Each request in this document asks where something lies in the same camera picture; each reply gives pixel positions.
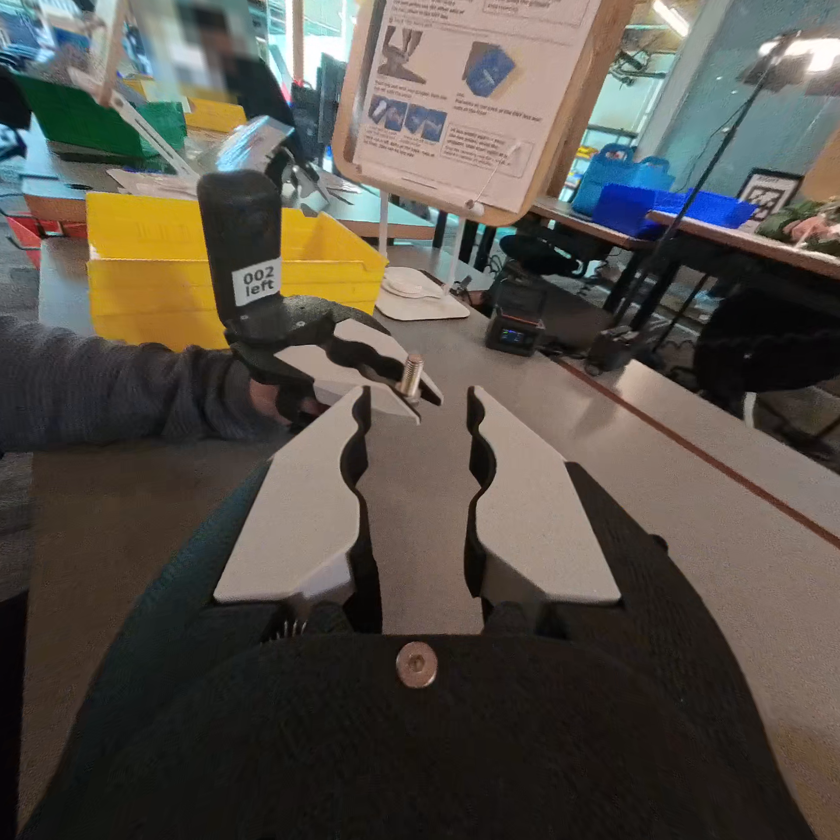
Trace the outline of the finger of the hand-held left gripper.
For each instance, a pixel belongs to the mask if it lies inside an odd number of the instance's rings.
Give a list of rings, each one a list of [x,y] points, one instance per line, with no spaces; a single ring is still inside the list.
[[[355,368],[337,364],[324,349],[314,345],[285,348],[275,353],[275,357],[313,379],[313,392],[321,404],[332,406],[355,387],[367,386],[371,390],[373,413],[400,417],[412,424],[422,422],[417,410],[398,395],[393,379],[376,373],[366,363]]]
[[[393,379],[395,384],[402,377],[407,355],[412,353],[420,354],[406,351],[389,332],[351,319],[339,322],[327,342],[327,355],[331,361],[353,368],[366,363],[374,368],[374,372]],[[423,361],[422,398],[419,403],[442,405],[443,393],[427,374],[424,357]]]

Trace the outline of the person's left hand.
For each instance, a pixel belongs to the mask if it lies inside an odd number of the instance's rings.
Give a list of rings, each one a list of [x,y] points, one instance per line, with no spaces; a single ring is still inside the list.
[[[276,385],[254,379],[248,382],[248,393],[259,414],[278,422],[293,434],[310,425],[329,409],[313,396],[295,393],[287,395],[279,391]]]

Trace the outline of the brown wooden desk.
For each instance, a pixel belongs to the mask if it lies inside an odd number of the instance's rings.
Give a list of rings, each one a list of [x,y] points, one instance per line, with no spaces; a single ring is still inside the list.
[[[596,224],[589,218],[573,213],[571,205],[562,203],[550,196],[539,197],[530,207],[529,212],[541,219],[554,221],[561,227],[598,238],[620,249],[637,251],[650,250],[653,247],[652,240],[632,237],[610,227]],[[705,239],[727,249],[734,249],[743,254],[768,259],[776,264],[790,266],[832,281],[839,281],[838,259],[829,255],[797,250],[776,240],[744,233],[736,229],[706,224],[691,217],[684,218],[679,223],[677,230],[680,233]]]

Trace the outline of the black battery charger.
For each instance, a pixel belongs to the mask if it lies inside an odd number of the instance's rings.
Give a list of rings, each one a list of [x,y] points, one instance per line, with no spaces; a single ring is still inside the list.
[[[646,338],[645,331],[627,325],[601,331],[584,358],[584,371],[601,375],[623,369],[644,351]]]

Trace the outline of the white board stand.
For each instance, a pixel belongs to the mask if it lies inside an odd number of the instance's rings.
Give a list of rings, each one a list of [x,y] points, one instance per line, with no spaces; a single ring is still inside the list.
[[[460,218],[455,244],[449,255],[448,273],[442,286],[433,283],[419,269],[389,267],[387,258],[387,216],[390,195],[380,192],[380,218],[377,228],[377,250],[387,267],[381,283],[376,307],[387,318],[398,321],[467,319],[469,308],[452,295],[456,281],[458,256],[466,229],[466,219]]]

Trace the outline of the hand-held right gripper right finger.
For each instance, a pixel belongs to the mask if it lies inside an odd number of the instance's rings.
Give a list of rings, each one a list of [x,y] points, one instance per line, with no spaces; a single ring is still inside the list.
[[[486,609],[504,602],[539,621],[549,605],[616,606],[621,592],[570,462],[481,386],[467,393],[469,502],[465,582]]]

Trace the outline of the light blue basket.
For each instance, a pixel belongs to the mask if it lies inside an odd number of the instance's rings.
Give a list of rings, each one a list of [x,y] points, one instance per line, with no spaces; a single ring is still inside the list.
[[[667,191],[675,181],[669,162],[655,156],[635,161],[635,148],[609,143],[591,159],[571,202],[579,215],[591,217],[602,190],[610,184]]]

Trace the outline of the black chair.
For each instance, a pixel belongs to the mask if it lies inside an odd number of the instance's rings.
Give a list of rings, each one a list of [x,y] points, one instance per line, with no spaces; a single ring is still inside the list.
[[[734,293],[700,331],[692,370],[700,391],[730,411],[749,393],[829,382],[839,373],[839,320],[760,290]]]

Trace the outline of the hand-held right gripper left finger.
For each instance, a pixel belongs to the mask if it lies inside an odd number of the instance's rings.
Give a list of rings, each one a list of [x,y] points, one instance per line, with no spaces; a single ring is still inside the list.
[[[343,607],[357,632],[382,630],[368,509],[371,388],[358,386],[274,454],[213,593],[224,606],[278,604],[302,625],[315,605]]]

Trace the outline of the dark blue plastic bin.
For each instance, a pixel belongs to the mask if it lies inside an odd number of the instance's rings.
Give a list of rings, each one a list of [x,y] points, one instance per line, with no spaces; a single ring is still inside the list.
[[[688,193],[649,190],[643,187],[609,184],[602,189],[592,222],[631,238],[653,241],[667,224],[648,218],[651,212],[677,215]],[[758,205],[712,192],[699,192],[686,217],[724,228],[739,228],[758,210]]]

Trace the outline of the red crate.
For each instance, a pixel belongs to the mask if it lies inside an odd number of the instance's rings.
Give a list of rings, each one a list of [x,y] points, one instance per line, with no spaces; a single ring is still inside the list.
[[[84,223],[59,222],[29,215],[5,216],[11,236],[25,249],[40,246],[46,238],[87,239],[88,230]]]

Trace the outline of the silver steel bolt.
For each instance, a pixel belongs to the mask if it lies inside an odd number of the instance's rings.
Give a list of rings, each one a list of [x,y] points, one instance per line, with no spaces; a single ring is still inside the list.
[[[417,404],[422,398],[424,358],[418,353],[407,355],[402,377],[395,384],[395,391],[409,404]]]

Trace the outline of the clear plastic packet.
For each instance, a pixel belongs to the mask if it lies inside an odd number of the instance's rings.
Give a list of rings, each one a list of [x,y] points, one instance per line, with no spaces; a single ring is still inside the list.
[[[213,158],[213,171],[267,174],[273,161],[287,157],[288,142],[296,129],[268,115],[252,118],[237,127],[220,144]]]

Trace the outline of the black light stand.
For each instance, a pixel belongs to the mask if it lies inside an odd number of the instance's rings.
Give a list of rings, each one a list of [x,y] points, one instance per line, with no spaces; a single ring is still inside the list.
[[[738,131],[753,105],[759,99],[760,94],[769,89],[781,91],[786,87],[797,84],[797,78],[808,74],[814,77],[825,75],[834,67],[838,59],[838,52],[838,30],[830,31],[824,28],[785,31],[759,47],[756,60],[740,77],[741,84],[751,88],[750,94],[743,105],[732,115],[731,120],[721,128],[721,142],[709,159],[706,168],[698,176],[678,213],[668,223],[665,231],[656,239],[650,256],[644,258],[640,267],[633,273],[632,282],[627,286],[612,316],[612,328],[617,328],[623,322],[628,309],[630,309],[637,294],[642,290],[647,278],[654,273],[654,270],[670,266],[666,257],[674,249],[671,243],[676,239],[684,218],[696,203],[698,195],[722,156],[734,142]]]

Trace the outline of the wooden framed instruction board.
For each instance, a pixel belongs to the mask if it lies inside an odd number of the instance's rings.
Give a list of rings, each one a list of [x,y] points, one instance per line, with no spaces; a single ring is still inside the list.
[[[341,175],[492,227],[571,163],[636,3],[359,2]]]

